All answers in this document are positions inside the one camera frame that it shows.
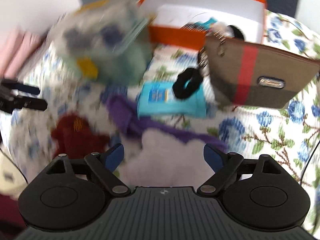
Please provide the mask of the dark red plush toy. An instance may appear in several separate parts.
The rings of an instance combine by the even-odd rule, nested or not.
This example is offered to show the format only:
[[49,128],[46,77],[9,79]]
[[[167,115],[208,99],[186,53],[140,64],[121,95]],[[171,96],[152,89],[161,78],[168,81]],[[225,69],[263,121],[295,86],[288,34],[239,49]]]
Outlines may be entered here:
[[108,134],[93,133],[87,119],[74,113],[59,119],[51,137],[57,143],[54,158],[66,154],[69,159],[82,159],[92,152],[104,152],[110,142]]

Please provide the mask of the white plush toy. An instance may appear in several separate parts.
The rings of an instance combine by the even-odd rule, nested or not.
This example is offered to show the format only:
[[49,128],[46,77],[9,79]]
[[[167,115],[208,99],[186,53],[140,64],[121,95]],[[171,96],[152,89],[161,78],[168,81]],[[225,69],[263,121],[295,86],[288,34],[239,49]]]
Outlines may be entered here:
[[173,135],[147,129],[142,135],[142,149],[125,158],[120,165],[120,179],[130,187],[192,186],[197,189],[214,171],[204,159],[204,142],[181,142]]

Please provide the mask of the purple fabric cloth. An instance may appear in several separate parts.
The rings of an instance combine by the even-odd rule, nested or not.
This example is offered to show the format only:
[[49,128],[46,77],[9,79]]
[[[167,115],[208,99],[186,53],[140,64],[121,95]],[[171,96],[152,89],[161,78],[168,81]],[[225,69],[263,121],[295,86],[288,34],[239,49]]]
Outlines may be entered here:
[[106,102],[108,113],[123,135],[131,138],[140,138],[148,128],[159,129],[176,137],[179,141],[187,143],[193,139],[199,139],[213,145],[222,152],[227,150],[227,145],[216,137],[194,133],[182,129],[176,129],[164,123],[154,121],[150,117],[137,115],[137,104],[122,94],[112,94]]

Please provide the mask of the floral white blue blanket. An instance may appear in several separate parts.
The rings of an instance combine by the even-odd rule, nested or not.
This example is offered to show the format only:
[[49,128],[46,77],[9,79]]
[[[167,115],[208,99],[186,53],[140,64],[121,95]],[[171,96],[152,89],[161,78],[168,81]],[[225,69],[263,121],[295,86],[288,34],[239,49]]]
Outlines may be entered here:
[[[51,132],[61,116],[75,112],[88,119],[96,133],[119,134],[126,148],[124,162],[116,175],[130,186],[148,185],[135,171],[146,167],[139,157],[141,140],[130,139],[113,122],[108,98],[122,94],[138,100],[142,85],[131,87],[101,85],[83,80],[56,55],[55,46],[46,42],[24,65],[21,80],[40,87],[47,100],[44,112],[30,109],[1,114],[4,147],[28,181],[33,180],[52,160],[57,143]],[[175,129],[207,134],[223,141],[229,151],[255,159],[269,154],[310,196],[311,207],[304,227],[319,237],[319,80],[312,79],[289,101],[285,109],[252,106],[224,106],[215,102],[210,80],[203,81],[207,116],[154,116],[153,120]]]

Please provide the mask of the teal cloth packet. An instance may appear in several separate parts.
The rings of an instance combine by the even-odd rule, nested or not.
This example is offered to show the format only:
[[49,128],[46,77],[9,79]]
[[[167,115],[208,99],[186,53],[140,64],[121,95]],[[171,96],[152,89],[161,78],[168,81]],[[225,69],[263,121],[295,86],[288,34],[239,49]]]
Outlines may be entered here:
[[190,115],[206,117],[206,100],[200,87],[191,97],[180,100],[175,97],[172,82],[146,82],[137,101],[137,115]]

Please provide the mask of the black hair scrunchie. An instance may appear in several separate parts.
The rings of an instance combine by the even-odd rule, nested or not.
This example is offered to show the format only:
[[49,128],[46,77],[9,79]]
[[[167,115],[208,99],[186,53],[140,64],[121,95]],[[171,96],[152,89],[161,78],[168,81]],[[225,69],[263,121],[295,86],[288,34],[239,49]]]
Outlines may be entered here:
[[198,68],[186,68],[178,74],[172,85],[174,96],[180,100],[186,100],[196,93],[203,82],[203,76]]

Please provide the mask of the brown pouch with red stripe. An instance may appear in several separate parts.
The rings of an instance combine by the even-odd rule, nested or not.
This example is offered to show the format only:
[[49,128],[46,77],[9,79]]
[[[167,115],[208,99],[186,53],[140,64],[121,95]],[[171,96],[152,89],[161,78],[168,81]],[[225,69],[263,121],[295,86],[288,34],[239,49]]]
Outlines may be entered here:
[[208,33],[207,58],[215,100],[224,105],[284,108],[319,72],[319,61],[262,44]]

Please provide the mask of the white cushion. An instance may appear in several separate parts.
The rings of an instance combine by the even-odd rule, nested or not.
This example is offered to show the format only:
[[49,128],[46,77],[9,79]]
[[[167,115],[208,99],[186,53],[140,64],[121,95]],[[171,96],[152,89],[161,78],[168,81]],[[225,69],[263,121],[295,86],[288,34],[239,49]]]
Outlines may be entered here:
[[1,32],[21,27],[41,35],[81,5],[82,0],[1,0]]

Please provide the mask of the clear plastic container yellow lid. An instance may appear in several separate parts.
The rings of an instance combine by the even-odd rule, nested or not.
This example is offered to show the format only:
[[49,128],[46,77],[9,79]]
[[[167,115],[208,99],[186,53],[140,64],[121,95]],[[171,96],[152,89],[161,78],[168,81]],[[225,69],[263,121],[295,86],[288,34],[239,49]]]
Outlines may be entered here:
[[64,16],[49,38],[56,55],[76,75],[135,86],[152,59],[148,23],[138,0],[104,0]]

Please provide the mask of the orange cardboard box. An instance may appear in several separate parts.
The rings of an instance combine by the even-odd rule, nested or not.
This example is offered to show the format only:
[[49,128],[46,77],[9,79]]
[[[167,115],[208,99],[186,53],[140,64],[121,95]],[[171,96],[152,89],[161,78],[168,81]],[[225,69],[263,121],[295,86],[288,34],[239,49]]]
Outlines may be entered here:
[[247,42],[263,40],[266,0],[140,0],[139,3],[152,18],[148,30],[153,43],[200,50],[205,33],[183,26],[212,20],[236,26]]

